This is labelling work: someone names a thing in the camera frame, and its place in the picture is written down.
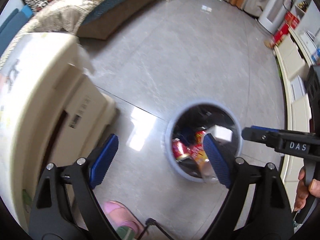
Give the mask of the person's right hand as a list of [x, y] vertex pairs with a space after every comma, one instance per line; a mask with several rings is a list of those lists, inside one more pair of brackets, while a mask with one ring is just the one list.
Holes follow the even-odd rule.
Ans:
[[313, 179], [309, 186], [304, 184], [305, 170], [301, 168], [298, 176], [298, 185], [296, 190], [296, 198], [294, 204], [294, 211], [301, 210], [306, 205], [306, 199], [309, 195], [316, 198], [320, 197], [320, 181]]

